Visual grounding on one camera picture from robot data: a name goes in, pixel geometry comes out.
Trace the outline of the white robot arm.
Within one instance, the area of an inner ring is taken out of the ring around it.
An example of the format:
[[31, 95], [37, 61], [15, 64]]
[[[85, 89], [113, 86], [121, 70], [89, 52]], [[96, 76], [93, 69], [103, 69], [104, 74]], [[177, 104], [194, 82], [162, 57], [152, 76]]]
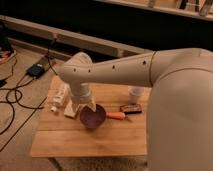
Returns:
[[75, 105], [91, 99], [91, 83], [149, 87], [149, 171], [213, 171], [213, 51], [155, 51], [94, 63], [77, 53], [59, 69]]

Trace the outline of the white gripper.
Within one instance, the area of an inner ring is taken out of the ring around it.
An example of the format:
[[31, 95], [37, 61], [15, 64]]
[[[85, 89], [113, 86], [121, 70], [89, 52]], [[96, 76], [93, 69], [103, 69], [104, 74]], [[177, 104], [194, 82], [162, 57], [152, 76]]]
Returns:
[[86, 104], [93, 112], [96, 111], [96, 103], [88, 83], [71, 84], [71, 100], [64, 110], [66, 117], [75, 118], [78, 114], [80, 104]]

